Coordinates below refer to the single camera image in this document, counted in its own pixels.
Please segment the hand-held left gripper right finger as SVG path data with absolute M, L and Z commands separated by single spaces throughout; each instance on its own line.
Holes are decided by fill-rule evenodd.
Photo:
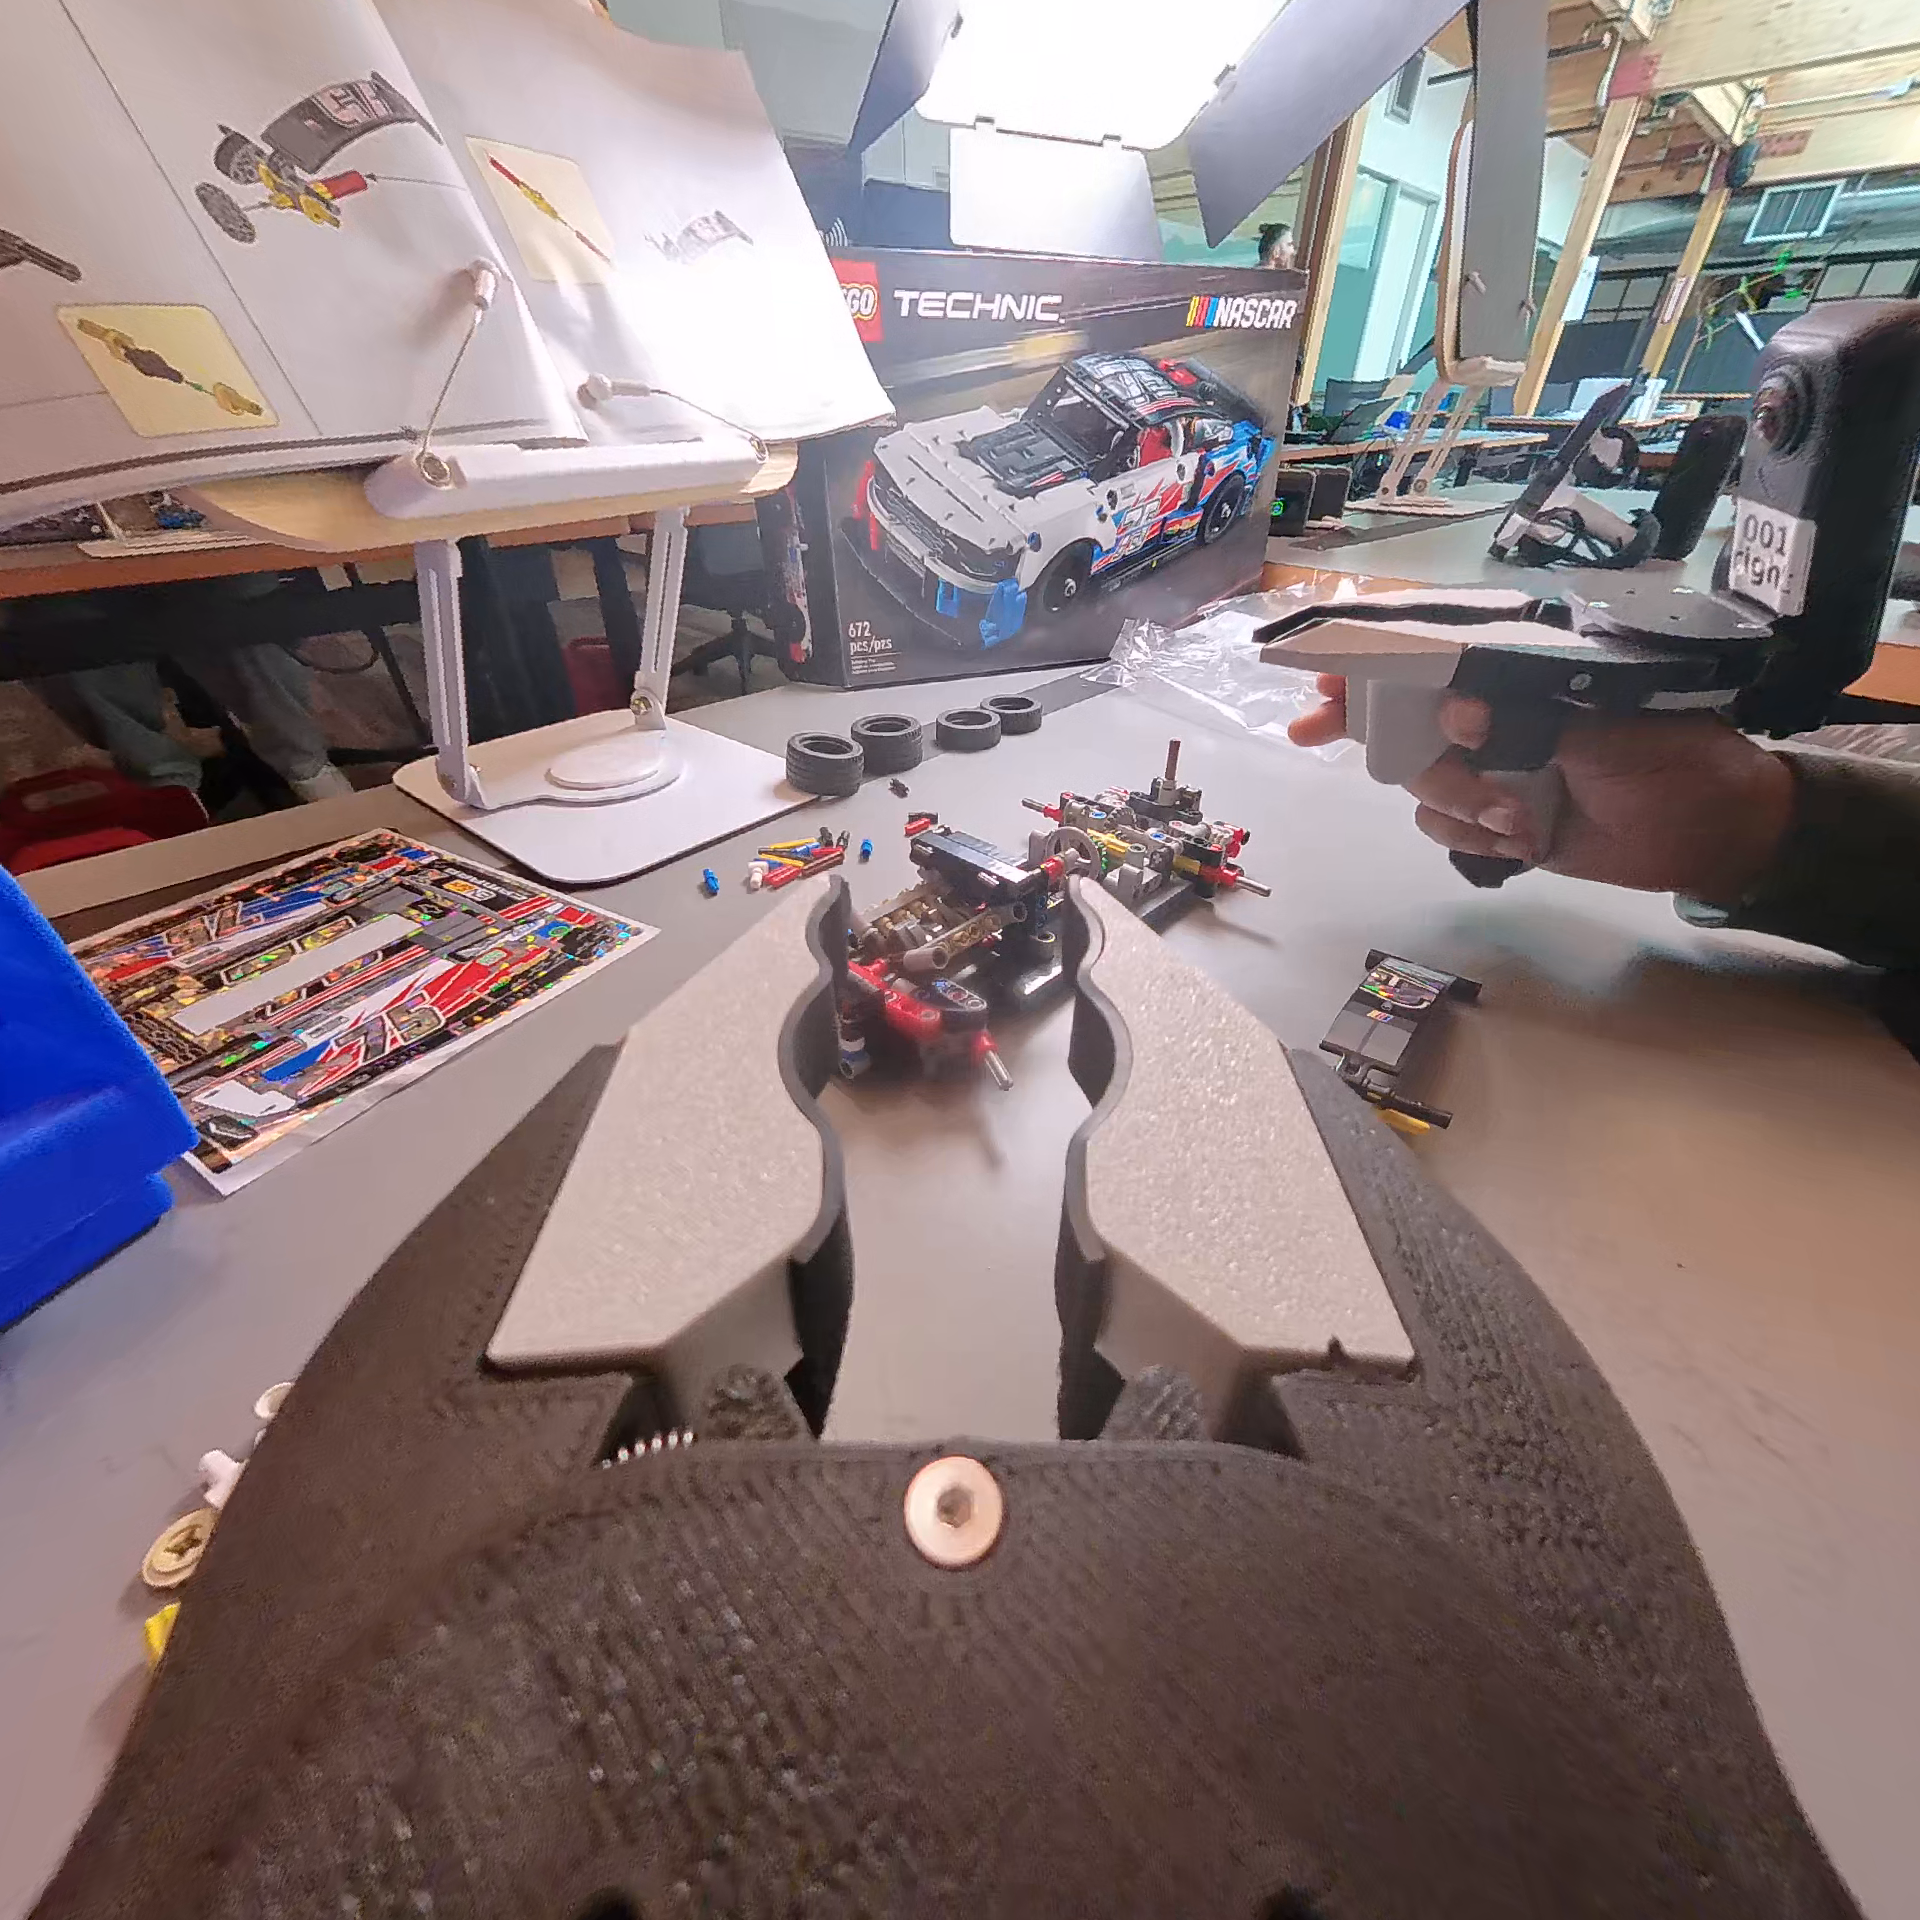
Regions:
M 1071 880 L 1061 1388 L 1404 1378 L 1411 1336 L 1274 1031 L 1090 880 Z

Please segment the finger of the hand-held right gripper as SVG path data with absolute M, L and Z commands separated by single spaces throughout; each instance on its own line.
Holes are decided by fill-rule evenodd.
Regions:
M 1333 596 L 1300 611 L 1300 623 L 1343 617 L 1377 623 L 1407 620 L 1448 626 L 1488 626 L 1499 623 L 1567 626 L 1570 624 L 1570 604 L 1557 594 L 1538 596 L 1512 587 L 1416 585 L 1407 590 Z
M 1296 671 L 1459 671 L 1469 649 L 1524 642 L 1533 624 L 1507 620 L 1440 623 L 1333 612 L 1312 623 L 1271 623 L 1256 634 L 1266 666 Z

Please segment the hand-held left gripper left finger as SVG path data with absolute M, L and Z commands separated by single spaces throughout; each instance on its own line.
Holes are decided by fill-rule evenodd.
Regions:
M 629 1031 L 487 1358 L 508 1375 L 749 1366 L 835 1378 L 849 1337 L 849 887 L 804 880 Z

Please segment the person's right forearm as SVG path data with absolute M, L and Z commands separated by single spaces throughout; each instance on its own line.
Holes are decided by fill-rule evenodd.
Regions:
M 1787 779 L 1787 825 L 1740 894 L 1675 897 L 1698 928 L 1730 928 L 1883 972 L 1919 970 L 1914 764 L 1764 750 Z

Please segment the black lego panel piece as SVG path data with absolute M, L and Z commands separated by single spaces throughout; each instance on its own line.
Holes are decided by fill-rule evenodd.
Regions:
M 1482 984 L 1407 955 L 1372 948 L 1360 985 L 1335 1016 L 1320 1050 L 1335 1062 L 1337 1082 L 1380 1118 L 1417 1137 L 1445 1131 L 1452 1113 L 1407 1092 L 1407 1073 L 1443 1031 L 1449 1006 L 1477 1004 Z

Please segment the lego race car box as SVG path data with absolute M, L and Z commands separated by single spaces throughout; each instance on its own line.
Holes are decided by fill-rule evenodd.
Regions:
M 1096 663 L 1257 585 L 1309 282 L 1217 263 L 829 252 L 888 419 L 796 480 L 829 689 Z

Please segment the lego car chassis assembly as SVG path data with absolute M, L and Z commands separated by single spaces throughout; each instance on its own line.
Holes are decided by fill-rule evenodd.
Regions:
M 1147 926 L 1220 897 L 1271 899 L 1241 865 L 1249 831 L 1210 815 L 1181 755 L 1173 739 L 1143 784 L 1025 800 L 1041 822 L 1025 854 L 919 818 L 907 835 L 915 882 L 849 919 L 839 1078 L 919 1067 L 1008 1090 L 994 1020 L 1029 1016 L 1073 984 L 1071 880 L 1090 880 Z

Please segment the lego instruction booklet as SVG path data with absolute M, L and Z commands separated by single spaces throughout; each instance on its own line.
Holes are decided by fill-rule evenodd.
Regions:
M 892 415 L 745 57 L 596 6 L 5 6 L 3 121 L 5 523 L 728 488 Z

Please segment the person's right hand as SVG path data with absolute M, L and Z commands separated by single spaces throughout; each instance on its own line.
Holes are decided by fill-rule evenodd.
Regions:
M 1495 716 L 1449 696 L 1448 750 L 1407 784 L 1436 847 L 1516 860 L 1644 894 L 1738 906 L 1778 856 L 1796 811 L 1785 756 L 1708 714 L 1575 714 L 1557 742 L 1567 800 L 1545 827 L 1524 798 L 1473 766 Z

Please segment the black white pistol-grip device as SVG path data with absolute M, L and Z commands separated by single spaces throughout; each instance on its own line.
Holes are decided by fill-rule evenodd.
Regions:
M 1621 512 L 1601 492 L 1635 479 L 1641 446 L 1626 419 L 1637 379 L 1601 386 L 1573 432 L 1499 520 L 1488 553 L 1503 564 L 1628 569 L 1651 560 L 1660 522 Z

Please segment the clear plastic bag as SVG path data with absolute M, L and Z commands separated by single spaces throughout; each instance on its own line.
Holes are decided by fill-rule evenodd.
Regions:
M 1315 671 L 1263 662 L 1263 630 L 1312 600 L 1300 590 L 1250 593 L 1200 608 L 1181 626 L 1130 617 L 1090 679 L 1169 711 L 1207 714 L 1250 732 L 1284 729 L 1323 699 Z

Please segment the grey panel on wooden stand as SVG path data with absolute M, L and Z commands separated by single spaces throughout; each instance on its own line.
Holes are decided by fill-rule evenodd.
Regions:
M 1548 121 L 1548 2 L 1473 6 L 1473 96 L 1448 163 L 1434 379 L 1370 505 L 1427 514 L 1425 497 L 1491 390 L 1524 371 Z

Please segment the colourful sticker sheet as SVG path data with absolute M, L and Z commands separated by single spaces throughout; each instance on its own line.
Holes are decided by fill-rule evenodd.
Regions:
M 74 954 L 235 1194 L 657 928 L 393 831 L 359 832 Z

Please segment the white book stand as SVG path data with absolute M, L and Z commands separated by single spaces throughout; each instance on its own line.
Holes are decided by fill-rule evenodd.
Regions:
M 308 555 L 409 544 L 435 756 L 404 770 L 404 791 L 530 873 L 579 887 L 640 873 L 676 854 L 668 844 L 631 847 L 623 868 L 615 831 L 637 827 L 640 806 L 684 772 L 684 728 L 665 716 L 665 689 L 689 510 L 776 494 L 796 465 L 794 443 L 738 434 L 631 449 L 489 443 L 418 451 L 368 473 L 207 480 L 186 488 L 184 500 L 225 536 Z M 629 706 L 473 743 L 460 542 L 635 512 L 657 520 L 657 547 Z

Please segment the blue bin with bags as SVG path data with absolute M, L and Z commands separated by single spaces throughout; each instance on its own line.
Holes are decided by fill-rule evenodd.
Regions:
M 53 924 L 3 876 L 3 1326 L 175 1204 L 196 1129 Z

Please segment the red box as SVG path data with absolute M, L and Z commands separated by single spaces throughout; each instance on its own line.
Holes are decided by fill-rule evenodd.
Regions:
M 79 766 L 5 787 L 3 865 L 12 876 L 40 873 L 209 825 L 192 791 L 139 784 L 109 766 Z

